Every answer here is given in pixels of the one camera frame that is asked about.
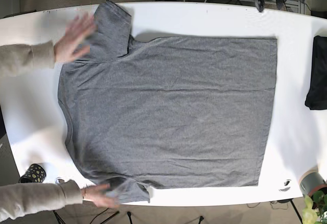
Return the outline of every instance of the gray t-shirt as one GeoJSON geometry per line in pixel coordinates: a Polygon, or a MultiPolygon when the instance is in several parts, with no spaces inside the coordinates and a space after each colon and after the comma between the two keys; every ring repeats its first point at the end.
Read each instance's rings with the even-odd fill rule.
{"type": "Polygon", "coordinates": [[[90,54],[65,64],[58,99],[83,176],[122,203],[159,189],[258,184],[273,107],[277,40],[130,36],[99,5],[90,54]]]}

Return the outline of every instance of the hand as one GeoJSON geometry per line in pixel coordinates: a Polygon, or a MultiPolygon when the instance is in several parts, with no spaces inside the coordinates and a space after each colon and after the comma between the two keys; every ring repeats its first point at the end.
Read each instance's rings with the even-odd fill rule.
{"type": "Polygon", "coordinates": [[[103,192],[108,188],[109,184],[83,188],[81,189],[83,199],[93,202],[97,207],[117,208],[119,205],[115,204],[115,199],[107,197],[103,192]]]}
{"type": "Polygon", "coordinates": [[[90,52],[90,46],[84,46],[75,52],[77,46],[96,29],[94,17],[84,14],[77,16],[66,28],[65,35],[55,44],[55,61],[72,62],[90,52]]]}

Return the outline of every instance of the table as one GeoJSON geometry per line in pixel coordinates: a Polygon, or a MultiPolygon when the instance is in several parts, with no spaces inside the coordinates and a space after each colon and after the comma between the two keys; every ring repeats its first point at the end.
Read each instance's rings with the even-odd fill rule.
{"type": "MultiPolygon", "coordinates": [[[[57,41],[77,14],[98,5],[55,9],[0,20],[0,45],[57,41]]],[[[327,177],[327,110],[304,106],[310,85],[312,42],[327,36],[327,20],[295,13],[203,3],[124,3],[132,17],[131,34],[148,41],[159,36],[276,37],[277,83],[270,133],[257,187],[150,188],[151,206],[213,206],[300,197],[297,181],[318,165],[327,177]],[[291,180],[286,192],[284,182],[291,180]]],[[[61,66],[35,70],[0,82],[0,105],[19,174],[42,163],[46,182],[57,177],[91,184],[76,169],[65,147],[66,122],[57,103],[61,66]]]]}

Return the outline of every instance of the patterned cup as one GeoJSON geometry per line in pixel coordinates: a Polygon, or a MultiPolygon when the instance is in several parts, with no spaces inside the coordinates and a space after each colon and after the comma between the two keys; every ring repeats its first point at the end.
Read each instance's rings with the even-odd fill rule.
{"type": "Polygon", "coordinates": [[[21,176],[19,183],[42,183],[45,177],[45,170],[38,164],[32,164],[21,176]]]}

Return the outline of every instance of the beige sleeve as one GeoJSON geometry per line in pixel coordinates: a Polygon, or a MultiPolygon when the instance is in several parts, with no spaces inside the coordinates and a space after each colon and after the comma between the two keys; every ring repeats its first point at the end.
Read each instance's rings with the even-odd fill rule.
{"type": "Polygon", "coordinates": [[[51,41],[39,45],[0,46],[0,77],[17,76],[31,69],[53,68],[54,46],[51,41]]]}
{"type": "Polygon", "coordinates": [[[59,185],[21,183],[4,186],[0,187],[0,222],[82,202],[80,188],[74,181],[59,185]]]}

